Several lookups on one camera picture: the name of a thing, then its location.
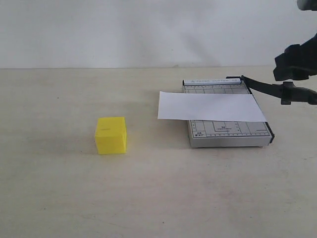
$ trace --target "paper cutter base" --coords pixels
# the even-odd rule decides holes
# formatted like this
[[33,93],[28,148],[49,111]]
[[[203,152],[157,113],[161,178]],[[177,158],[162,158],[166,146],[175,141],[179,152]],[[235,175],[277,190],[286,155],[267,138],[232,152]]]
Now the paper cutter base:
[[[251,94],[243,80],[239,84],[183,82],[184,93]],[[268,146],[274,134],[267,122],[190,120],[188,123],[191,147],[262,147]]]

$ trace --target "table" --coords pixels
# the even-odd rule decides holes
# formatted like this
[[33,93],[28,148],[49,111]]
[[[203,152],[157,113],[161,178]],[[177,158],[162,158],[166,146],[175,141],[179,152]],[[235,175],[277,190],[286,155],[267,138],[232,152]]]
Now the table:
[[[254,92],[276,135],[264,148],[191,149],[186,122],[157,119],[183,79],[272,70],[0,70],[0,237],[315,237],[316,106]],[[127,154],[99,156],[97,119],[116,116]]]

